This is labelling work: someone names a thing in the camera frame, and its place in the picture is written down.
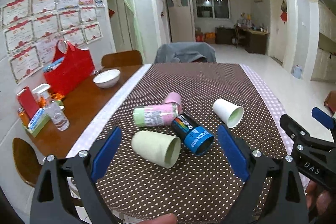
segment blue can label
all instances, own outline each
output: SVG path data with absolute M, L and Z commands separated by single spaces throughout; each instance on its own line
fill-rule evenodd
M 184 139 L 184 144 L 188 147 L 191 152 L 196 154 L 199 146 L 212 135 L 206 131 L 203 127 L 199 126 L 191 130 Z

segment blue gripper pad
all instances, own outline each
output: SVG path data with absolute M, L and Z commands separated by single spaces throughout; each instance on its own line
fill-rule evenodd
M 105 175 L 107 168 L 121 143 L 121 136 L 120 128 L 115 127 L 107 140 L 99 140 L 105 141 L 105 143 L 102 145 L 91 164 L 91 179 L 93 182 L 96 182 Z
M 318 120 L 326 129 L 334 128 L 334 119 L 319 108 L 314 107 L 311 111 L 311 115 L 314 119 Z
M 217 133 L 219 144 L 224 150 L 225 156 L 228 158 L 233 171 L 243 182 L 247 181 L 250 173 L 247 170 L 247 162 L 243 153 L 224 126 L 219 126 Z

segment refrigerator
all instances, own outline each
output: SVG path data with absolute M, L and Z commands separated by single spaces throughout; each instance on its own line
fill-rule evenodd
M 167 0 L 172 42 L 195 42 L 193 0 Z

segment red bag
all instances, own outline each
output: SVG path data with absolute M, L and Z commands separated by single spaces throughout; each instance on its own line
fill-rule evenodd
M 79 83 L 88 78 L 94 71 L 95 67 L 89 50 L 81 50 L 70 42 L 67 52 L 64 54 L 58 49 L 56 44 L 56 52 L 53 62 L 64 57 L 62 63 L 54 70 L 43 73 L 47 83 L 51 85 L 51 89 L 55 93 L 67 95 L 74 90 Z

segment white floor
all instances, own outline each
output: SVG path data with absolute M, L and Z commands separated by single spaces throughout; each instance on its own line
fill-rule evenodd
M 311 110 L 318 107 L 329 113 L 323 102 L 336 84 L 296 79 L 278 63 L 266 55 L 249 54 L 243 48 L 230 45 L 211 45 L 216 51 L 217 63 L 248 65 L 259 74 L 286 112 L 305 128 L 312 137 L 333 141 L 331 133 L 311 116 Z

